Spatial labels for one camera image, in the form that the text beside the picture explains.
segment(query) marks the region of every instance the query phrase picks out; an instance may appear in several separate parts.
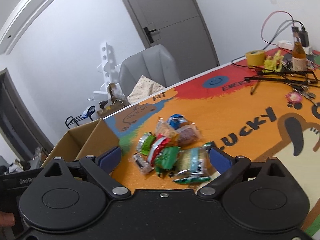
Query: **blue gripper pad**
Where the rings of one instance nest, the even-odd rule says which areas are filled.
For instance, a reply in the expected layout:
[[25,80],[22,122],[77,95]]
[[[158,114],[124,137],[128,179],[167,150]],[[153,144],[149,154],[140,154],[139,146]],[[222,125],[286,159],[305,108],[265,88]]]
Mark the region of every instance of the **blue gripper pad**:
[[235,163],[235,159],[229,154],[226,154],[217,147],[211,148],[209,152],[210,163],[220,173],[224,173],[230,169]]
[[96,157],[95,163],[106,173],[111,173],[121,161],[120,147],[113,147],[109,151]]

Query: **cardboard box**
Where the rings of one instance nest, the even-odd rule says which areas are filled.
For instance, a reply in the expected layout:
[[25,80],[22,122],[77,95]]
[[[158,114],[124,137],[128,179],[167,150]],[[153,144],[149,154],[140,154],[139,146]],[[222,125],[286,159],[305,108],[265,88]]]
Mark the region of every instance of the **cardboard box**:
[[102,119],[98,119],[67,131],[42,167],[58,156],[62,157],[65,162],[79,160],[86,155],[100,156],[118,144],[118,137]]

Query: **bottle label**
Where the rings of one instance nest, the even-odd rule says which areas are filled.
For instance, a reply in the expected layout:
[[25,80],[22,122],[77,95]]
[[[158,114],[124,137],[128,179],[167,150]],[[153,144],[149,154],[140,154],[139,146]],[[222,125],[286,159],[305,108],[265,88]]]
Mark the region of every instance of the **bottle label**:
[[307,71],[307,59],[292,57],[293,71]]

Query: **doorway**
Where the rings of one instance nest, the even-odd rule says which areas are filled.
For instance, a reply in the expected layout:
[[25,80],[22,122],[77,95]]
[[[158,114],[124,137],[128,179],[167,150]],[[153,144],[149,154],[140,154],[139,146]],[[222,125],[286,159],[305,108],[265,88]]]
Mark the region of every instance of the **doorway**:
[[181,80],[219,66],[196,0],[123,0],[146,48],[162,44]]
[[0,72],[0,131],[21,161],[32,160],[37,149],[46,155],[53,149],[23,104],[7,69]]

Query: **gray chair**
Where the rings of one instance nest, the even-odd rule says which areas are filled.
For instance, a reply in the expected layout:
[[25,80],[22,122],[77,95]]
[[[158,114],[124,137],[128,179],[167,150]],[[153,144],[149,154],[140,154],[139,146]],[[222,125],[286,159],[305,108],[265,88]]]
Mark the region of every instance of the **gray chair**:
[[164,87],[181,81],[175,60],[163,45],[145,49],[122,62],[119,84],[126,96],[130,95],[141,75]]

